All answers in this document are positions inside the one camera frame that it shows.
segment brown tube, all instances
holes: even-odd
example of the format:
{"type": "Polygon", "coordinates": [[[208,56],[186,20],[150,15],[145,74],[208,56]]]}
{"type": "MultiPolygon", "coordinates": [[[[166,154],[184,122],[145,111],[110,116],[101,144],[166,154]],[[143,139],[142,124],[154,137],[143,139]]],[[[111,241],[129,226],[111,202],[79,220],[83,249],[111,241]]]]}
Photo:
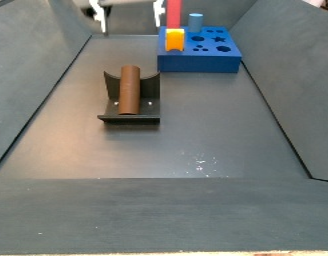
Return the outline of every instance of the brown tube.
{"type": "Polygon", "coordinates": [[[121,68],[118,115],[137,115],[139,108],[139,68],[121,68]]]}

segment blue block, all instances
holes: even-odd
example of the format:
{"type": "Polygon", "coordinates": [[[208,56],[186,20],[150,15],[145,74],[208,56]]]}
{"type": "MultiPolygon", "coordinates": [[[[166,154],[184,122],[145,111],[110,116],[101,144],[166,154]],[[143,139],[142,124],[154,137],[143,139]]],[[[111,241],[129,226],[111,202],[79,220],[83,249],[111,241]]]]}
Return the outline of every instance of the blue block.
{"type": "Polygon", "coordinates": [[[200,33],[185,30],[184,51],[165,51],[165,29],[160,27],[157,69],[160,72],[237,73],[241,53],[224,27],[202,27],[200,33]]]}

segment black stand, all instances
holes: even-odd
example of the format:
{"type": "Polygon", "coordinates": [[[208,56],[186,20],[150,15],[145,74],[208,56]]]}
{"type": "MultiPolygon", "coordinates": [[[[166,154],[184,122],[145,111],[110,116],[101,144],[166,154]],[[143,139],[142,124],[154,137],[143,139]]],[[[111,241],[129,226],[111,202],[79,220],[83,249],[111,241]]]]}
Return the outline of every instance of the black stand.
{"type": "Polygon", "coordinates": [[[107,91],[105,114],[97,118],[114,124],[157,124],[160,122],[160,73],[139,79],[139,114],[118,115],[119,78],[103,72],[107,91]]]}

